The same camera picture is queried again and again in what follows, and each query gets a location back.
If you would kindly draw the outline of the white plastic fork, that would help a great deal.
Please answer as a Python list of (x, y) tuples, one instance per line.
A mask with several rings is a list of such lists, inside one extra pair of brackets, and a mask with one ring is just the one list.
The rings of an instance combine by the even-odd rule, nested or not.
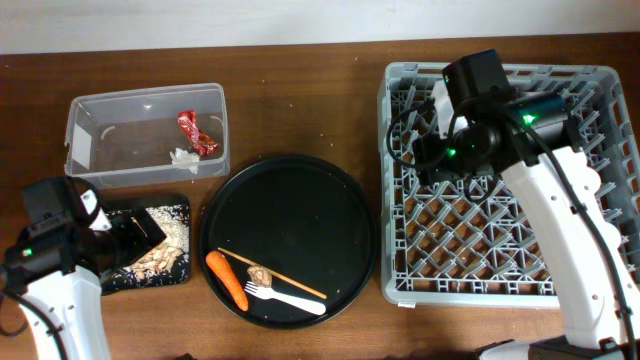
[(244, 290), (259, 299), (278, 300), (314, 315), (324, 315), (326, 313), (326, 306), (318, 301), (287, 295), (271, 287), (260, 287), (253, 282), (247, 282)]

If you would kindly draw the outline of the red snack wrapper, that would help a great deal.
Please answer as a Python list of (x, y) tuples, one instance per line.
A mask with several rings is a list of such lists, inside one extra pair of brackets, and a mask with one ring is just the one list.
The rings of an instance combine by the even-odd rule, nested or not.
[(180, 112), (177, 115), (177, 123), (181, 132), (199, 156), (209, 156), (219, 148), (219, 144), (197, 126), (197, 114), (194, 110)]

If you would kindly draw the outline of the wooden chopstick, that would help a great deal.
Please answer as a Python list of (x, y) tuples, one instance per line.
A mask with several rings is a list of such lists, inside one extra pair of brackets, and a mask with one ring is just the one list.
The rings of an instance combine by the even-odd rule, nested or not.
[(324, 293), (322, 293), (322, 292), (320, 292), (320, 291), (317, 291), (317, 290), (315, 290), (315, 289), (313, 289), (313, 288), (311, 288), (311, 287), (309, 287), (309, 286), (306, 286), (306, 285), (304, 285), (304, 284), (302, 284), (302, 283), (300, 283), (300, 282), (298, 282), (298, 281), (296, 281), (296, 280), (293, 280), (293, 279), (291, 279), (291, 278), (289, 278), (289, 277), (287, 277), (287, 276), (285, 276), (285, 275), (283, 275), (283, 274), (281, 274), (281, 273), (278, 273), (278, 272), (276, 272), (276, 271), (274, 271), (274, 270), (271, 270), (271, 269), (269, 269), (269, 268), (266, 268), (266, 267), (264, 267), (264, 266), (263, 266), (263, 265), (261, 265), (261, 264), (258, 264), (258, 263), (254, 262), (254, 261), (252, 261), (252, 260), (249, 260), (249, 259), (247, 259), (247, 258), (245, 258), (245, 257), (243, 257), (243, 256), (240, 256), (240, 255), (238, 255), (238, 254), (236, 254), (236, 253), (233, 253), (233, 252), (231, 252), (231, 251), (229, 251), (229, 250), (227, 250), (227, 249), (224, 249), (224, 248), (218, 247), (218, 248), (217, 248), (217, 250), (218, 250), (218, 251), (220, 251), (220, 252), (222, 252), (223, 254), (225, 254), (225, 255), (229, 255), (229, 256), (231, 256), (232, 258), (235, 258), (235, 259), (237, 259), (237, 260), (239, 260), (239, 261), (241, 261), (241, 262), (243, 262), (243, 263), (245, 263), (245, 264), (247, 264), (247, 265), (263, 267), (263, 268), (265, 268), (265, 269), (267, 270), (267, 272), (269, 272), (273, 277), (276, 277), (276, 278), (278, 278), (278, 279), (280, 279), (280, 280), (282, 280), (282, 281), (284, 281), (284, 282), (286, 282), (286, 283), (288, 283), (288, 284), (290, 284), (290, 285), (293, 285), (293, 286), (295, 286), (295, 287), (297, 287), (297, 288), (299, 288), (299, 289), (301, 289), (301, 290), (304, 290), (304, 291), (306, 291), (306, 292), (308, 292), (308, 293), (310, 293), (310, 294), (312, 294), (312, 295), (314, 295), (314, 296), (316, 296), (316, 297), (319, 297), (319, 298), (321, 298), (321, 299), (323, 299), (323, 300), (326, 300), (326, 299), (328, 298), (328, 296), (327, 296), (326, 294), (324, 294)]

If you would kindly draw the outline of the white tissue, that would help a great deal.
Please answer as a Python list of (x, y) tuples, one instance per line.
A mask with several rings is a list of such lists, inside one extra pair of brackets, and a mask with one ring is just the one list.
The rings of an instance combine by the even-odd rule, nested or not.
[(183, 170), (189, 170), (192, 174), (197, 175), (199, 170), (200, 156), (197, 153), (190, 153), (181, 148), (176, 148), (170, 152), (171, 163)]

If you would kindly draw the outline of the brown food scrap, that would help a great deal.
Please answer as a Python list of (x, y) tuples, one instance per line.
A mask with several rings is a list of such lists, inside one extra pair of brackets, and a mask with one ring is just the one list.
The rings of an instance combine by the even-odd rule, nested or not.
[(272, 286), (272, 274), (267, 268), (253, 265), (247, 269), (247, 273), (251, 282), (257, 287), (269, 288)]

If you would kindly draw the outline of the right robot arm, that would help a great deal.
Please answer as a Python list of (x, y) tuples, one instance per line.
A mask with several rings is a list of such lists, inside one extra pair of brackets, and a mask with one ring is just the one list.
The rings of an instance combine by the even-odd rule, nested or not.
[(534, 232), (563, 315), (559, 337), (495, 343), (476, 357), (637, 358), (639, 290), (619, 252), (621, 234), (597, 203), (601, 179), (567, 101), (518, 91), (493, 50), (450, 63), (442, 76), (452, 118), (414, 141), (419, 181), (502, 179)]

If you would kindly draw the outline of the orange carrot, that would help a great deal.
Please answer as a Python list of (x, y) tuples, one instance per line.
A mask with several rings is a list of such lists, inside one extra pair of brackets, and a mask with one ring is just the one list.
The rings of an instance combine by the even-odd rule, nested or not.
[(205, 261), (209, 269), (228, 290), (236, 306), (241, 311), (247, 312), (249, 310), (248, 298), (226, 257), (219, 251), (211, 251), (206, 255)]

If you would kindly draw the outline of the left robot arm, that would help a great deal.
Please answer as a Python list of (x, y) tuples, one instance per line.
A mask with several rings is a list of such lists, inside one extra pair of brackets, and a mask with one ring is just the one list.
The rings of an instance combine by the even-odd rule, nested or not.
[(143, 208), (109, 218), (82, 178), (47, 178), (22, 197), (30, 222), (5, 252), (2, 295), (19, 304), (39, 358), (110, 358), (102, 284), (165, 233)]

